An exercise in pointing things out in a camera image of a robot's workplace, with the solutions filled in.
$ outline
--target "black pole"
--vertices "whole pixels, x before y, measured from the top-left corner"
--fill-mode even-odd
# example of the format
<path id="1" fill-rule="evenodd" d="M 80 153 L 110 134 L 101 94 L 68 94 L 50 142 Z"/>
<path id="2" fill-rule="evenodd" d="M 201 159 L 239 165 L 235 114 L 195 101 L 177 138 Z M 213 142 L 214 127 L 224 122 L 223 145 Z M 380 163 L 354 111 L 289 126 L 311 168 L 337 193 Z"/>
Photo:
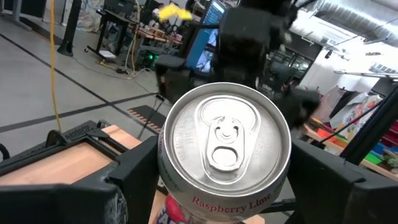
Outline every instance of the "black pole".
<path id="1" fill-rule="evenodd" d="M 70 8 L 67 29 L 61 46 L 58 48 L 57 52 L 66 56 L 73 56 L 73 38 L 75 37 L 75 31 L 77 26 L 77 21 L 79 20 L 79 13 L 81 8 L 81 0 L 73 0 L 72 6 Z"/>
<path id="2" fill-rule="evenodd" d="M 65 16 L 65 9 L 67 8 L 67 0 L 64 0 L 64 3 L 63 3 L 63 11 L 62 11 L 62 16 L 61 16 L 61 22 L 60 22 L 60 24 L 62 24 L 63 23 L 63 17 Z"/>
<path id="3" fill-rule="evenodd" d="M 398 118 L 398 86 L 376 109 L 355 137 L 340 154 L 348 162 L 358 165 L 379 142 Z"/>

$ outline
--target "desk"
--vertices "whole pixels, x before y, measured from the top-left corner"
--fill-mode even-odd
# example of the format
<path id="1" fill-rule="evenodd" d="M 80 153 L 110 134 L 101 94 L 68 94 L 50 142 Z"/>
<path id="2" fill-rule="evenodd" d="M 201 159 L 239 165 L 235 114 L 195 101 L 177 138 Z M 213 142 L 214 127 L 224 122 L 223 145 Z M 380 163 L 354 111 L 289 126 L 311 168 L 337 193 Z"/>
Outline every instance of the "desk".
<path id="1" fill-rule="evenodd" d="M 146 32 L 144 29 L 140 28 L 138 29 L 137 36 L 139 36 L 139 42 L 136 44 L 135 48 L 132 50 L 134 52 L 134 64 L 137 63 L 138 56 L 141 50 L 149 50 L 151 52 L 157 52 L 159 54 L 165 54 L 165 49 L 163 47 L 155 47 L 155 46 L 150 46 L 150 45 L 144 45 L 144 40 L 145 38 L 151 39 L 151 40 L 156 40 L 162 43 L 166 43 L 167 40 L 165 38 L 161 37 L 156 37 L 155 35 L 152 35 L 148 32 Z"/>
<path id="2" fill-rule="evenodd" d="M 20 14 L 21 14 L 21 6 L 22 6 L 22 0 L 14 0 L 13 5 L 12 5 L 12 15 L 5 14 L 2 12 L 4 1 L 0 0 L 0 13 L 4 16 L 6 20 L 9 22 L 14 23 L 15 25 L 24 28 L 28 31 L 32 31 L 32 28 L 25 25 L 23 22 L 19 20 Z"/>
<path id="3" fill-rule="evenodd" d="M 176 44 L 176 45 L 181 45 L 182 44 L 181 41 L 176 40 L 176 39 L 174 39 L 173 37 L 171 37 L 169 35 L 166 35 L 166 39 L 169 40 L 170 42 L 172 42 L 173 44 Z"/>
<path id="4" fill-rule="evenodd" d="M 312 130 L 306 124 L 304 124 L 302 131 L 303 131 L 303 133 L 306 136 L 308 136 L 308 137 L 310 137 L 310 138 L 312 138 L 314 140 L 321 141 L 323 139 L 323 138 L 321 138 L 318 135 L 318 133 L 316 131 Z M 323 142 L 323 144 L 326 145 L 327 147 L 331 148 L 331 149 L 334 149 L 334 150 L 338 151 L 339 153 L 343 152 L 343 150 L 344 150 L 343 147 L 338 146 L 335 143 L 330 142 L 330 141 L 325 141 L 325 142 Z M 379 174 L 381 174 L 381 175 L 383 175 L 385 177 L 388 177 L 388 178 L 390 178 L 392 180 L 398 181 L 398 175 L 397 174 L 393 174 L 392 172 L 390 172 L 390 171 L 388 171 L 388 170 L 386 170 L 386 169 L 384 169 L 382 167 L 379 167 L 379 166 L 367 161 L 366 159 L 362 160 L 361 165 L 365 166 L 365 167 L 373 170 L 374 172 L 377 172 L 377 173 L 379 173 Z"/>
<path id="5" fill-rule="evenodd" d="M 128 149 L 133 149 L 141 143 L 140 140 L 115 125 L 104 128 L 103 131 Z M 93 149 L 90 145 L 81 143 L 1 176 L 0 185 L 72 184 L 105 167 L 110 162 L 112 162 L 110 158 Z M 149 218 L 150 224 L 155 220 L 159 209 L 163 206 L 165 198 L 164 194 L 156 190 Z M 246 223 L 264 224 L 264 219 L 256 215 L 246 220 Z"/>
<path id="6" fill-rule="evenodd" d="M 101 33 L 99 34 L 98 43 L 97 43 L 96 48 L 94 49 L 94 48 L 92 48 L 92 47 L 87 45 L 87 49 L 91 50 L 96 55 L 100 56 L 102 59 L 106 59 L 106 57 L 104 57 L 103 55 L 100 54 L 100 50 L 101 50 L 101 46 L 102 46 L 102 40 L 103 40 L 104 35 L 105 35 L 107 23 L 108 22 L 115 22 L 117 24 L 121 24 L 122 25 L 122 29 L 121 29 L 120 34 L 118 36 L 118 44 L 117 44 L 116 50 L 114 52 L 115 55 L 119 55 L 121 47 L 122 47 L 122 43 L 123 43 L 123 38 L 126 35 L 127 28 L 129 26 L 131 26 L 131 25 L 136 25 L 137 22 L 129 20 L 129 19 L 126 19 L 123 16 L 120 16 L 120 15 L 118 15 L 118 14 L 112 12 L 112 11 L 107 10 L 107 9 L 105 9 L 105 10 L 98 9 L 96 11 L 96 13 L 98 13 L 98 14 L 100 14 L 102 16 L 101 17 L 101 24 L 102 24 Z"/>

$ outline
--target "cable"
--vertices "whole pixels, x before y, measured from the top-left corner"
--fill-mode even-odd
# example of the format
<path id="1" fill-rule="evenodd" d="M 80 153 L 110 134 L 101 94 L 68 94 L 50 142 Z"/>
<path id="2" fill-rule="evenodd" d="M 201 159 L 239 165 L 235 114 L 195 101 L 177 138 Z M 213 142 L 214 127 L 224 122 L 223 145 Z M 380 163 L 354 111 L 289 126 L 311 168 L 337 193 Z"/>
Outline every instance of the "cable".
<path id="1" fill-rule="evenodd" d="M 117 70 L 116 68 L 114 68 L 114 67 L 112 67 L 112 66 L 110 66 L 110 65 L 105 64 L 105 62 L 99 62 L 98 65 L 102 65 L 102 66 L 104 66 L 105 68 L 110 68 L 110 69 L 112 69 L 112 70 L 114 70 L 114 71 Z"/>
<path id="2" fill-rule="evenodd" d="M 353 40 L 353 39 L 355 39 L 355 38 L 357 38 L 357 37 L 361 37 L 362 35 L 365 35 L 365 34 L 368 34 L 368 33 L 370 33 L 370 32 L 373 32 L 373 31 L 375 31 L 376 29 L 378 29 L 378 28 L 380 28 L 380 27 L 383 27 L 383 26 L 385 26 L 385 25 L 387 25 L 387 24 L 390 24 L 391 22 L 396 21 L 397 19 L 398 19 L 398 18 L 395 18 L 395 19 L 393 19 L 393 20 L 391 20 L 391 21 L 388 21 L 388 22 L 386 22 L 386 23 L 383 24 L 383 25 L 379 25 L 379 26 L 377 26 L 377 27 L 375 27 L 375 28 L 373 28 L 373 29 L 371 29 L 371 30 L 369 30 L 369 31 L 367 31 L 367 32 L 365 32 L 365 33 L 363 33 L 363 34 L 356 35 L 356 36 L 354 36 L 354 37 L 352 37 L 352 38 L 343 40 L 343 41 L 341 41 L 340 43 L 337 43 L 337 44 L 335 44 L 335 45 L 329 46 L 329 47 L 325 48 L 325 50 L 328 50 L 329 48 L 336 47 L 337 45 L 340 45 L 340 44 L 342 44 L 342 43 L 345 43 L 345 42 L 347 42 L 347 41 L 349 41 L 349 40 Z"/>
<path id="3" fill-rule="evenodd" d="M 51 97 L 52 104 L 55 113 L 55 119 L 57 120 L 58 130 L 61 130 L 60 117 L 57 110 L 57 100 L 55 99 L 55 13 L 54 13 L 54 0 L 51 0 L 51 25 L 50 25 L 50 42 L 51 42 Z"/>
<path id="4" fill-rule="evenodd" d="M 126 55 L 126 60 L 124 62 L 124 69 L 127 71 L 127 61 L 129 59 L 129 54 L 131 51 L 131 68 L 132 68 L 132 73 L 134 73 L 136 71 L 136 66 L 134 64 L 134 49 L 136 48 L 136 38 L 137 38 L 137 33 L 139 30 L 139 26 L 140 26 L 140 9 L 139 9 L 139 3 L 138 0 L 136 0 L 136 4 L 137 4 L 137 24 L 136 24 L 136 31 L 134 32 L 134 37 L 132 38 L 132 41 L 130 43 L 129 46 L 129 50 L 127 51 L 127 55 Z"/>
<path id="5" fill-rule="evenodd" d="M 92 72 L 99 73 L 99 74 L 105 75 L 105 76 L 107 76 L 107 77 L 112 77 L 112 78 L 121 79 L 121 80 L 132 80 L 132 79 L 133 79 L 133 77 L 123 78 L 123 77 L 117 77 L 117 76 L 114 76 L 114 75 L 108 75 L 108 74 L 106 74 L 106 73 L 96 71 L 96 70 L 94 70 L 94 69 L 92 69 L 92 68 L 87 67 L 85 64 L 79 62 L 75 57 L 72 57 L 72 58 L 73 58 L 78 64 L 80 64 L 81 66 L 85 67 L 87 70 L 90 70 L 90 71 L 92 71 Z M 111 68 L 111 69 L 114 70 L 114 68 L 111 67 L 111 66 L 109 66 L 109 65 L 107 65 L 107 66 L 105 66 L 105 67 Z"/>
<path id="6" fill-rule="evenodd" d="M 164 102 L 164 101 L 161 101 L 161 102 L 159 103 L 159 105 L 157 106 L 156 110 L 154 110 L 154 108 L 155 108 L 155 106 L 156 106 L 157 99 L 158 99 L 158 98 L 156 97 L 154 106 L 152 107 L 152 110 L 151 110 L 151 113 L 149 114 L 147 121 L 145 122 L 144 126 L 142 127 L 141 131 L 140 131 L 139 134 L 138 134 L 138 139 L 141 138 L 142 134 L 144 133 L 144 130 L 145 130 L 146 126 L 148 125 L 148 123 L 149 123 L 149 121 L 150 121 L 150 119 L 153 117 L 153 115 L 156 114 L 156 112 L 159 110 L 160 106 L 162 106 L 162 104 L 163 104 L 163 102 Z"/>
<path id="7" fill-rule="evenodd" d="M 357 120 L 361 119 L 363 116 L 367 115 L 370 111 L 372 111 L 373 109 L 377 108 L 381 102 L 383 102 L 384 100 L 379 101 L 378 103 L 376 103 L 372 108 L 368 109 L 365 113 L 359 115 L 358 117 L 356 117 L 355 119 L 353 119 L 352 121 L 350 121 L 348 124 L 344 125 L 342 128 L 340 128 L 337 132 L 329 135 L 328 137 L 326 137 L 325 139 L 322 139 L 320 141 L 320 143 L 324 143 L 325 141 L 331 139 L 333 136 L 336 136 L 338 133 L 342 132 L 344 129 L 348 128 L 350 125 L 352 125 L 353 123 L 355 123 Z"/>
<path id="8" fill-rule="evenodd" d="M 138 81 L 136 80 L 136 78 L 138 77 L 138 74 L 140 74 L 141 72 L 153 72 L 151 69 L 149 68 L 143 68 L 141 70 L 139 70 L 138 72 L 136 72 L 133 77 L 134 77 L 134 82 L 139 85 L 142 89 L 144 89 L 147 93 L 154 93 L 149 91 L 148 89 L 146 89 L 145 87 L 143 87 L 140 83 L 138 83 Z M 166 104 L 169 107 L 172 107 L 173 105 L 171 105 L 170 103 L 167 103 L 166 101 L 163 101 L 164 104 Z"/>

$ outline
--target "yellow cable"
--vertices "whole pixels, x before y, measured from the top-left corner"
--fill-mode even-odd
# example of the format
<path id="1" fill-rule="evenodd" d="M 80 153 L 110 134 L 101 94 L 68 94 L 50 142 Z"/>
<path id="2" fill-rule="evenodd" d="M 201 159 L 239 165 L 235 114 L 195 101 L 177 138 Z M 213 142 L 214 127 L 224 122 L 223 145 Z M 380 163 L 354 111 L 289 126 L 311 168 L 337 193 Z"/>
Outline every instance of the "yellow cable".
<path id="1" fill-rule="evenodd" d="M 51 41 L 51 96 L 52 104 L 54 107 L 55 119 L 57 120 L 58 130 L 61 130 L 60 117 L 57 110 L 57 101 L 55 99 L 55 42 L 54 42 L 54 29 L 55 29 L 55 15 L 54 15 L 54 0 L 51 0 L 51 25 L 50 25 L 50 41 Z"/>
<path id="2" fill-rule="evenodd" d="M 136 66 L 134 64 L 134 50 L 136 49 L 136 38 L 137 38 L 137 33 L 139 31 L 139 26 L 140 26 L 140 9 L 139 9 L 139 3 L 138 0 L 136 0 L 137 4 L 137 25 L 136 25 L 136 31 L 134 32 L 134 37 L 132 38 L 132 46 L 131 46 L 131 68 L 132 68 L 132 74 L 134 75 L 136 72 Z"/>
<path id="3" fill-rule="evenodd" d="M 110 69 L 116 71 L 116 68 L 114 68 L 114 67 L 112 67 L 112 66 L 110 66 L 110 65 L 105 64 L 105 62 L 99 62 L 99 65 L 102 65 L 102 66 L 104 66 L 104 67 L 106 67 L 106 68 L 110 68 Z"/>

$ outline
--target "gray floor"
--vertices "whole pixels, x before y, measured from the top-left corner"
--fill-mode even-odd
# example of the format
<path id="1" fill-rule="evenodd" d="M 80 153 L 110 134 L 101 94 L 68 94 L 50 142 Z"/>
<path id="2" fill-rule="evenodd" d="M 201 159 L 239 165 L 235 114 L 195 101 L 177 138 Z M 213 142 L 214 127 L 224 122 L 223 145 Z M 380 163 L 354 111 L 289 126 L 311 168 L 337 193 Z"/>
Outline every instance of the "gray floor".
<path id="1" fill-rule="evenodd" d="M 56 34 L 63 37 L 63 33 L 64 28 L 57 26 Z M 16 27 L 1 18 L 0 34 L 32 54 L 29 55 L 0 37 L 0 142 L 9 149 L 13 156 L 43 142 L 48 131 L 57 128 L 55 120 L 37 124 L 30 123 L 37 118 L 46 118 L 53 115 L 50 69 L 45 65 L 45 63 L 50 63 L 50 45 L 43 38 Z M 77 31 L 73 43 L 75 59 L 56 53 L 55 67 L 77 83 L 59 73 L 55 74 L 59 113 L 145 95 L 148 91 L 157 91 L 154 74 L 146 73 L 136 78 L 136 82 L 146 90 L 134 80 L 122 80 L 102 74 L 105 73 L 119 78 L 124 77 L 113 70 L 95 64 L 98 60 L 95 54 L 84 53 L 83 49 L 87 45 L 95 46 L 96 41 L 97 36 L 95 34 Z M 97 72 L 88 70 L 81 64 Z M 101 106 L 97 110 L 62 118 L 62 129 L 63 131 L 68 130 L 88 120 L 105 119 L 111 124 L 120 126 L 133 136 L 137 136 L 142 126 L 117 109 L 126 111 L 140 105 L 152 107 L 154 102 L 154 96 L 147 96 L 116 104 L 114 107 Z M 169 105 L 163 104 L 159 111 L 167 115 L 169 109 Z M 144 131 L 141 139 L 146 139 L 152 135 L 153 133 L 150 131 Z M 293 196 L 290 184 L 286 183 L 279 200 Z M 287 219 L 287 216 L 282 213 L 263 216 L 266 222 L 271 224 L 284 223 Z"/>

